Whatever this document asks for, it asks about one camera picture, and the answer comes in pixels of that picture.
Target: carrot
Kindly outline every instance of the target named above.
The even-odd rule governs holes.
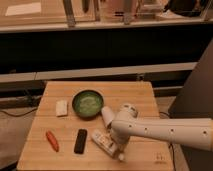
[[[58,145],[58,141],[55,138],[55,136],[53,135],[53,133],[51,131],[47,131],[46,132],[46,137],[47,140],[49,141],[49,143],[51,144],[52,148],[58,152],[59,151],[59,145]]]

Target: desk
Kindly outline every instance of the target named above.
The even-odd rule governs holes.
[[[90,121],[81,120],[71,107],[78,92],[93,89],[104,97],[105,105],[117,112],[121,104],[129,102],[139,111],[139,117],[159,117],[158,108],[148,82],[48,82],[32,123],[17,169],[23,170],[161,170],[172,171],[173,165],[167,143],[131,137],[125,149],[126,162],[110,158],[91,140],[91,132],[106,132],[101,116]],[[55,116],[58,100],[68,100],[68,117]],[[88,130],[83,155],[73,152],[79,128]],[[51,130],[59,141],[56,153],[45,137]]]

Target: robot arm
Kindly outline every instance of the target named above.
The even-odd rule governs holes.
[[[137,119],[131,104],[124,104],[111,122],[111,137],[119,145],[127,144],[130,136],[168,141],[213,151],[211,119]]]

